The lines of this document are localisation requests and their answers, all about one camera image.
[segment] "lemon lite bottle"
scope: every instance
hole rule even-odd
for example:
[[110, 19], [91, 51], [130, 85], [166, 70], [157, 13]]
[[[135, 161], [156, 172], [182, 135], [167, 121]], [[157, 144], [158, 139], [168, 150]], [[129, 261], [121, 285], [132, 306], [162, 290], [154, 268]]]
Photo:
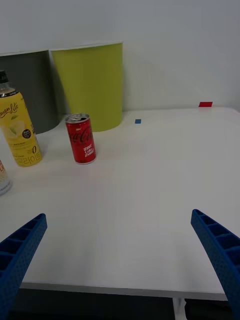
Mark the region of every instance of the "lemon lite bottle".
[[29, 167], [41, 161], [41, 151], [24, 98], [10, 87], [5, 71], [1, 70], [0, 127], [19, 166]]

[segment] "black bottle cap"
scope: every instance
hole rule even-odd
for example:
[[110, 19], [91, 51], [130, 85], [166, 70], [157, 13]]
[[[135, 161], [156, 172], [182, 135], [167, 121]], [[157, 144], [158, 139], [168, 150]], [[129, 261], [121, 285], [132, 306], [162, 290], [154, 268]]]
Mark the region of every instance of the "black bottle cap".
[[4, 70], [0, 70], [0, 84], [5, 84], [9, 82], [6, 72]]

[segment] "bottle label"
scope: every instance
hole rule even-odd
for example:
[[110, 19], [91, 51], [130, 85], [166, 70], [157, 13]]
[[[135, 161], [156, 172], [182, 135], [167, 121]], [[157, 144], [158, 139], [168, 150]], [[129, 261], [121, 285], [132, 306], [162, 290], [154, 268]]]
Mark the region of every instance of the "bottle label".
[[0, 127], [16, 163], [28, 167], [42, 159], [24, 98], [18, 91], [0, 96]]

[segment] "red can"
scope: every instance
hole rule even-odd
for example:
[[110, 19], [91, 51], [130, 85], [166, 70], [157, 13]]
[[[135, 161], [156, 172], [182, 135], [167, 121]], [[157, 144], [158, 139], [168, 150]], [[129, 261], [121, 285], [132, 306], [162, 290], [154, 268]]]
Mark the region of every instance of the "red can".
[[93, 162], [96, 150], [89, 115], [71, 114], [65, 121], [75, 161], [82, 165]]

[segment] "soda can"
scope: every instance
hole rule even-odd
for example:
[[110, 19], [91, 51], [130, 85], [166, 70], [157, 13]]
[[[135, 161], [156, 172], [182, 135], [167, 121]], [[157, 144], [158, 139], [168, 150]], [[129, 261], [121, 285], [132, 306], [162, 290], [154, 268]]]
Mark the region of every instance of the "soda can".
[[12, 186], [11, 180], [9, 180], [8, 174], [0, 160], [0, 196], [7, 192]]
[[75, 161], [82, 165], [93, 162], [96, 159], [96, 150], [89, 115], [71, 114], [65, 122]]

